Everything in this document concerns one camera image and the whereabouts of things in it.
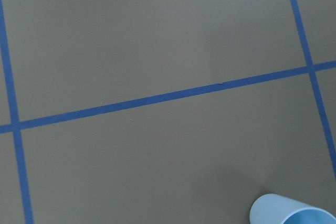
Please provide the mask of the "light blue cup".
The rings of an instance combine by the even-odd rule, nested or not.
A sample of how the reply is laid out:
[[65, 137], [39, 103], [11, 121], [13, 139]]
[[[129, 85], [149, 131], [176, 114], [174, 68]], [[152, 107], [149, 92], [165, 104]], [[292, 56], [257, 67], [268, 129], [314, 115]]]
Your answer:
[[324, 209], [276, 194], [265, 194], [253, 203], [250, 223], [335, 223], [335, 216]]

